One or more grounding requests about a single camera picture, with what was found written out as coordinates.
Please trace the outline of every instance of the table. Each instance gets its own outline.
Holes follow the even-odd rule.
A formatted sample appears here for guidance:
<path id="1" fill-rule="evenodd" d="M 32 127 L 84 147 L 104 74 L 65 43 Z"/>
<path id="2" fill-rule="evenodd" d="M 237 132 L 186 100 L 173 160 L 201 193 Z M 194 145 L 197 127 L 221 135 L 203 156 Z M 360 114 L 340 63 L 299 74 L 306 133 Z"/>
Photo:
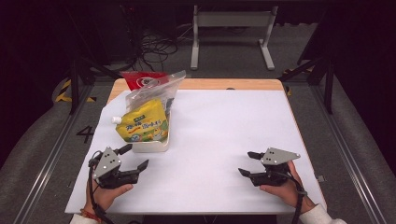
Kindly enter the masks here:
<path id="1" fill-rule="evenodd" d="M 128 94 L 124 79 L 116 80 L 92 145 L 81 165 L 66 213 L 85 203 L 87 162 L 96 150 L 125 145 L 115 133 L 112 114 L 124 111 Z M 132 215 L 275 215 L 294 212 L 277 197 L 253 187 L 237 168 L 262 172 L 248 151 L 277 147 L 301 155 L 294 161 L 305 189 L 315 203 L 325 200 L 314 176 L 286 94 L 276 79 L 186 78 L 171 109 L 170 147 L 165 152 L 120 156 L 121 170 L 149 159 L 134 189 L 119 197 L 108 213 Z"/>

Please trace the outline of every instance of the hand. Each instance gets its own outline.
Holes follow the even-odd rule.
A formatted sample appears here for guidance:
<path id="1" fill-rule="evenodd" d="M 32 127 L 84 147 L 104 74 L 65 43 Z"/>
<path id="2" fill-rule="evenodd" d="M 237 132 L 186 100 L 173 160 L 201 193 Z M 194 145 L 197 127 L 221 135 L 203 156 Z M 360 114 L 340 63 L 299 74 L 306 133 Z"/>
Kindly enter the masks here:
<path id="1" fill-rule="evenodd" d="M 96 181 L 92 180 L 93 198 L 95 199 L 95 202 L 99 204 L 105 211 L 111 206 L 111 204 L 113 204 L 114 200 L 117 197 L 126 193 L 133 187 L 134 186 L 132 184 L 126 184 L 116 189 L 102 189 L 101 187 L 98 186 Z M 93 211 L 92 208 L 88 181 L 87 181 L 86 197 L 87 197 L 87 201 L 85 203 L 84 210 L 95 215 L 95 212 Z"/>
<path id="2" fill-rule="evenodd" d="M 297 171 L 296 171 L 293 161 L 288 161 L 288 166 L 290 168 L 291 175 L 302 186 L 303 182 L 301 181 L 301 178 L 297 174 Z M 298 192 L 296 189 L 296 185 L 293 181 L 291 181 L 289 179 L 288 179 L 288 181 L 286 181 L 286 183 L 284 183 L 280 187 L 261 185 L 260 190 L 263 190 L 267 193 L 270 193 L 270 194 L 273 194 L 273 195 L 279 197 L 287 205 L 290 205 L 292 207 L 296 207 L 296 205 L 297 205 Z M 311 210 L 314 207 L 315 207 L 315 204 L 311 201 L 311 199 L 308 196 L 304 196 L 301 213 L 303 214 L 303 213 Z"/>

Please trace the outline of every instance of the black cable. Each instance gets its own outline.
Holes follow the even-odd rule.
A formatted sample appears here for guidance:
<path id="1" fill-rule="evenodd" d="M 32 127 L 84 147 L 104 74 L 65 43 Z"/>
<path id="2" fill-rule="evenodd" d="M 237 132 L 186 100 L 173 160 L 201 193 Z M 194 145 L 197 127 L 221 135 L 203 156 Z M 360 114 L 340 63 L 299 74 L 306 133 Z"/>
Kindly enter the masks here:
<path id="1" fill-rule="evenodd" d="M 113 221 L 111 221 L 108 217 L 106 217 L 105 210 L 99 204 L 97 204 L 95 202 L 95 199 L 93 197 L 92 172 L 93 172 L 93 166 L 97 165 L 97 163 L 98 163 L 98 160 L 96 158 L 91 159 L 90 162 L 89 162 L 90 171 L 88 173 L 88 186 L 89 186 L 89 192 L 90 192 L 92 209 L 95 212 L 95 214 L 99 218 L 101 218 L 105 223 L 114 224 Z"/>
<path id="2" fill-rule="evenodd" d="M 304 190 L 303 186 L 296 179 L 294 179 L 294 177 L 292 175 L 285 175 L 285 174 L 282 174 L 282 173 L 276 172 L 276 171 L 269 171 L 268 175 L 284 176 L 287 179 L 293 181 L 294 184 L 296 185 L 296 189 L 297 189 L 297 192 L 298 192 L 298 197 L 297 197 L 296 210 L 294 212 L 294 217 L 293 217 L 293 220 L 291 222 L 292 224 L 296 224 L 298 222 L 298 219 L 299 219 L 300 214 L 301 214 L 301 208 L 302 208 L 302 205 L 303 205 L 303 197 L 305 195 L 307 195 L 306 191 Z"/>

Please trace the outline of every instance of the sleeve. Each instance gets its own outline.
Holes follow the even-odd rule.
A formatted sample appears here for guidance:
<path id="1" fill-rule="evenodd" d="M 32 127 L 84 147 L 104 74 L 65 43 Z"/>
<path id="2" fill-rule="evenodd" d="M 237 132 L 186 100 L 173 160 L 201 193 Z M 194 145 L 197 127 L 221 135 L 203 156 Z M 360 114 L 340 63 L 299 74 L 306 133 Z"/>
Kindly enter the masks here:
<path id="1" fill-rule="evenodd" d="M 98 224 L 96 220 L 74 214 L 70 224 Z"/>
<path id="2" fill-rule="evenodd" d="M 341 219 L 332 219 L 321 204 L 317 204 L 309 212 L 300 215 L 304 224 L 347 224 Z"/>

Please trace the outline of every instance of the food pouch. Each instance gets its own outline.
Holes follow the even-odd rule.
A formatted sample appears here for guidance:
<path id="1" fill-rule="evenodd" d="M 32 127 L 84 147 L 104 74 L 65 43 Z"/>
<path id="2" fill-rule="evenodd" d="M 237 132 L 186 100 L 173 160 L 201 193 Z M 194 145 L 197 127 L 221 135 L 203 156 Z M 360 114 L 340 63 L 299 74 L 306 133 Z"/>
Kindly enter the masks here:
<path id="1" fill-rule="evenodd" d="M 159 98 L 151 99 L 122 118 L 114 117 L 116 130 L 125 142 L 163 141 L 168 136 L 168 120 Z"/>

